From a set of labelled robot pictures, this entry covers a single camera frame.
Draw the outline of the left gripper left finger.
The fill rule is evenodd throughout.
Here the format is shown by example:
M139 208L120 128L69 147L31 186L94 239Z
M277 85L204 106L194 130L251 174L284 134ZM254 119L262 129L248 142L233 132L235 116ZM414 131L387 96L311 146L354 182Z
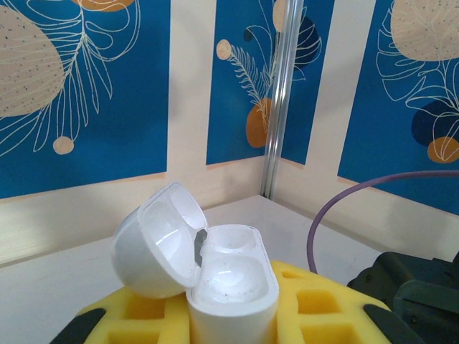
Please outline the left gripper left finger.
M123 287L81 309L52 343L191 343L186 295L139 296Z

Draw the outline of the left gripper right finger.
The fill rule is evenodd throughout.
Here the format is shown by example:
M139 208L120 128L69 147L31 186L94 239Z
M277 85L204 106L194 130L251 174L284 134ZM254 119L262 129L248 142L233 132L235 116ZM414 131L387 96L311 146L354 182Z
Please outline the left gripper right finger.
M285 262L272 343L423 343L383 302Z

